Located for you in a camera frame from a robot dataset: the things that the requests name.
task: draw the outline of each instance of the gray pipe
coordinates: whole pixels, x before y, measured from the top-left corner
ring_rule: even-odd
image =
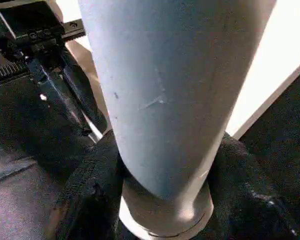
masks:
[[[80,1],[122,159],[161,199],[193,200],[259,38],[254,1]]]

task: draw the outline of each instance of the scratch mark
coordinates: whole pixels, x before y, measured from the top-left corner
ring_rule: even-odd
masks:
[[[164,100],[164,96],[157,96],[155,99],[153,99],[152,101],[148,102],[147,104],[144,104],[143,106],[140,107],[140,110],[144,110],[146,108],[151,107],[154,104],[165,104],[165,100]]]
[[[165,92],[166,89],[165,89],[165,86],[164,86],[164,84],[163,84],[163,82],[162,82],[162,78],[161,78],[161,76],[160,76],[161,74],[160,74],[158,68],[156,67],[156,68],[154,69],[154,71],[155,71],[156,74],[157,74],[156,80],[157,80],[157,82],[158,82],[158,84],[159,84],[160,91],[161,91],[161,92]]]

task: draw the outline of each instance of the black machine part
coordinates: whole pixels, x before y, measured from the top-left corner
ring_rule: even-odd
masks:
[[[61,23],[44,1],[0,9],[1,54],[22,66],[18,73],[29,69],[41,99],[68,119],[75,133],[86,136],[92,130],[84,115],[101,133],[107,122],[89,79],[65,47],[65,42],[84,35],[81,20]],[[2,83],[7,73],[0,73]]]

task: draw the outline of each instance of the screw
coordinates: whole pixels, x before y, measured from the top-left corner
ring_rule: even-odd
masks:
[[[31,33],[29,33],[29,37],[31,39],[36,39],[37,38],[37,34],[35,32],[31,32]]]
[[[49,31],[49,29],[44,29],[44,30],[43,30],[43,33],[44,33],[45,35],[50,35],[50,34],[51,34],[51,32]]]
[[[70,27],[75,29],[76,27],[78,27],[78,24],[76,22],[70,22]]]

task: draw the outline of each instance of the white surface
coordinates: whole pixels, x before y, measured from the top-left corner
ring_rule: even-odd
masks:
[[[77,0],[57,0],[65,22],[81,18]],[[77,40],[90,50],[87,37]],[[278,0],[226,131],[239,139],[300,74],[300,0]]]

